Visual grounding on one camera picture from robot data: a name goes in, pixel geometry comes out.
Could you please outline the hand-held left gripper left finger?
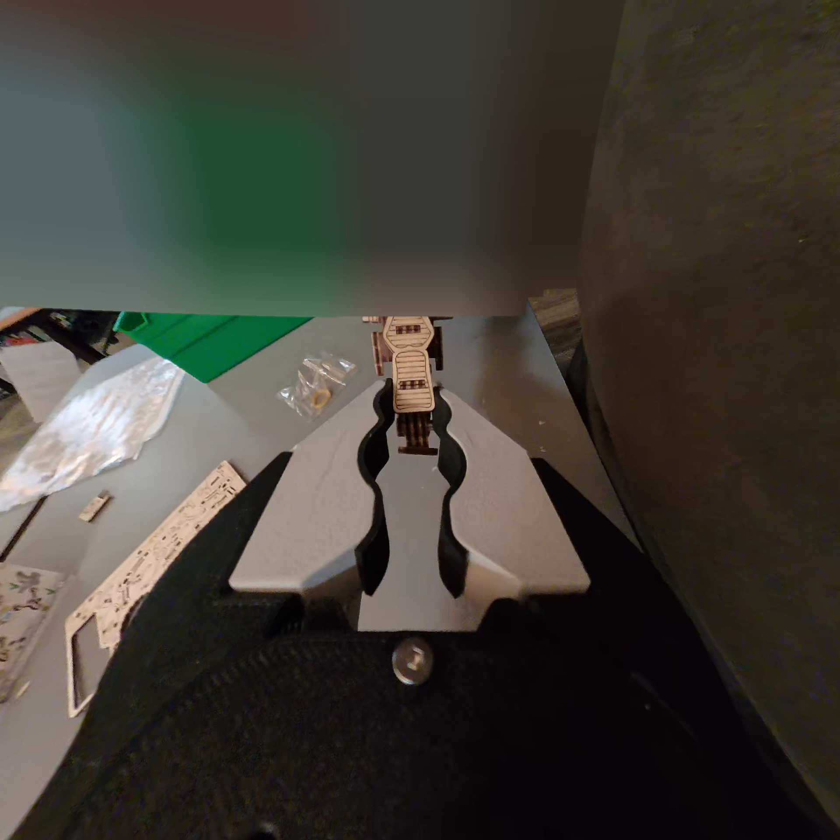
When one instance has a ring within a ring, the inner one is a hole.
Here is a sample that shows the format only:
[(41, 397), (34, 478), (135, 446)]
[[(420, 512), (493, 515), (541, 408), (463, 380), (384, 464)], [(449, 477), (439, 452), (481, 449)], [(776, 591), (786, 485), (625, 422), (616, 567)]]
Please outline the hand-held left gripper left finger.
[(390, 555), (382, 491), (393, 384), (375, 383), (294, 449), (239, 556), (236, 592), (372, 595)]

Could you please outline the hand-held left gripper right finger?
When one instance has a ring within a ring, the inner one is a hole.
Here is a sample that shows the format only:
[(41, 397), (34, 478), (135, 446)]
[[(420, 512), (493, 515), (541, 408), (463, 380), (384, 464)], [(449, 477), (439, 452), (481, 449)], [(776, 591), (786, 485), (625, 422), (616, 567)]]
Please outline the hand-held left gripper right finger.
[(455, 598), (580, 595), (591, 579), (525, 448), (453, 392), (432, 416), (446, 480), (437, 557)]

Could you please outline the wooden puzzle model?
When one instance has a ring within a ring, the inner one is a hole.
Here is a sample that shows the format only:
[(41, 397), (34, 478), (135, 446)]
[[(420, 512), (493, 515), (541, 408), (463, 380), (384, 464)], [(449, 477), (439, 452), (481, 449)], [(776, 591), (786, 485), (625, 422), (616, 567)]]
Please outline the wooden puzzle model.
[(371, 335), (374, 367), (379, 376), (392, 367), (393, 409), (396, 434), (403, 455), (434, 456), (429, 445), (435, 408), (433, 371), (444, 367), (443, 333), (439, 321), (446, 316), (366, 316), (364, 323), (378, 325)]

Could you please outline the grey desk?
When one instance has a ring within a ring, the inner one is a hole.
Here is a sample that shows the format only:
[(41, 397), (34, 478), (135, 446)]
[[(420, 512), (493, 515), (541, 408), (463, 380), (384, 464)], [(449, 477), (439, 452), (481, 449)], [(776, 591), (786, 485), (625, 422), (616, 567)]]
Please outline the grey desk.
[[(302, 358), (341, 354), (358, 370), (326, 417), (374, 383), (371, 331), (357, 317), (316, 318), (209, 385), (186, 377), (162, 432), (140, 456), (48, 498), (8, 559), (68, 574), (31, 655), (22, 699), (2, 705), (2, 737), (27, 726), (47, 742), (72, 739), (67, 717), (63, 625), (78, 606), (221, 461), (252, 480), (315, 427), (276, 399)], [(444, 324), (444, 388), (542, 457), (625, 535), (634, 530), (595, 452), (535, 317), (455, 318)], [(381, 473), (391, 560), (384, 582), (361, 604), (360, 629), (468, 629), (474, 612), (453, 601), (437, 574), (438, 506), (446, 483), (432, 458), (396, 453)], [(100, 491), (113, 499), (92, 523), (81, 510)]]

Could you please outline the clear plastic bag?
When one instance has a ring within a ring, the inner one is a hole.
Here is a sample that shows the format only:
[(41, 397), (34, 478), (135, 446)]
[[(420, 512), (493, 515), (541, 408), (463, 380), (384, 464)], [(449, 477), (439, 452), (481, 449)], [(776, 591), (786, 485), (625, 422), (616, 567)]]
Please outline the clear plastic bag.
[(307, 422), (318, 419), (358, 370), (341, 354), (321, 350), (306, 355), (295, 378), (281, 387), (276, 399)]

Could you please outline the dense wooden puzzle sheet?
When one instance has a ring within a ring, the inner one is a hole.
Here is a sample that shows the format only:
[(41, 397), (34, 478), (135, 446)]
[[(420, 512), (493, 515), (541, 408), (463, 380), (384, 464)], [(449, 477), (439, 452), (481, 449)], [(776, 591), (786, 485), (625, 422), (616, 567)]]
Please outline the dense wooden puzzle sheet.
[(112, 657), (121, 643), (130, 618), (186, 546), (226, 505), (246, 487), (246, 480), (223, 461), (200, 485), (131, 552), (115, 571), (69, 615), (65, 621), (67, 712), (79, 716), (95, 689), (80, 693), (80, 667), (74, 659), (79, 631), (93, 623), (98, 645)]

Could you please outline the green plastic bin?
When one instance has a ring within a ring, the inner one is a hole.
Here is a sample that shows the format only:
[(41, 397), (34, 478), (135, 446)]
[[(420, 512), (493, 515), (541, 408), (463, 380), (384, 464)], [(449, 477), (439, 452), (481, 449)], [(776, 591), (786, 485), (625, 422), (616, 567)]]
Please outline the green plastic bin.
[(114, 330), (207, 384), (309, 318), (123, 311)]

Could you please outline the crumpled clear plastic wrapper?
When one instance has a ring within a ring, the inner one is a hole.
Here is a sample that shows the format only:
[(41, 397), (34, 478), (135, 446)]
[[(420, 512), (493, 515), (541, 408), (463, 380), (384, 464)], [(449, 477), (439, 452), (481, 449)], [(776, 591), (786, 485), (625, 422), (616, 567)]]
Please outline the crumpled clear plastic wrapper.
[(153, 358), (66, 398), (2, 473), (1, 511), (137, 459), (163, 429), (185, 376)]

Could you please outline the person's brown shirt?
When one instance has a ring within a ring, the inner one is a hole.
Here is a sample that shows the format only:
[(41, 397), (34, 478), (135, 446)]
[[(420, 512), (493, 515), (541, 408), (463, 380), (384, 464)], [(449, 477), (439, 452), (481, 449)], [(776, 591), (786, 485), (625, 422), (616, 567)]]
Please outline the person's brown shirt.
[(647, 549), (838, 837), (838, 2), (626, 2), (578, 282)]

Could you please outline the thin black rod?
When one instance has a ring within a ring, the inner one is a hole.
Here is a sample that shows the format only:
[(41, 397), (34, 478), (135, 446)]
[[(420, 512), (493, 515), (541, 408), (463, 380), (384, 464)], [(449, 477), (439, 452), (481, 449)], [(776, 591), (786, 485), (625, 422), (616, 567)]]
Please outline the thin black rod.
[(1, 562), (7, 561), (14, 547), (38, 515), (47, 497), (25, 503), (10, 511), (1, 513)]

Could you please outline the white box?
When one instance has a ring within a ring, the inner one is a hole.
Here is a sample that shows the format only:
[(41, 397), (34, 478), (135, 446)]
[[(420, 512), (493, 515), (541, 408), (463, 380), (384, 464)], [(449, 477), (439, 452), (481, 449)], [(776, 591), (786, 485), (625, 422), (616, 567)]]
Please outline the white box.
[(74, 354), (48, 341), (1, 349), (2, 379), (11, 384), (32, 420), (42, 424), (81, 377)]

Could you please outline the printed instruction sheet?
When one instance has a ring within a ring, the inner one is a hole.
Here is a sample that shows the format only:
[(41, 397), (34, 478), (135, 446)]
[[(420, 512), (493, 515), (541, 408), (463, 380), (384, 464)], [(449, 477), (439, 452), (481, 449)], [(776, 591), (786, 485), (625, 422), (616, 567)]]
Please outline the printed instruction sheet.
[(42, 623), (59, 596), (66, 575), (1, 563), (1, 703), (14, 684)]

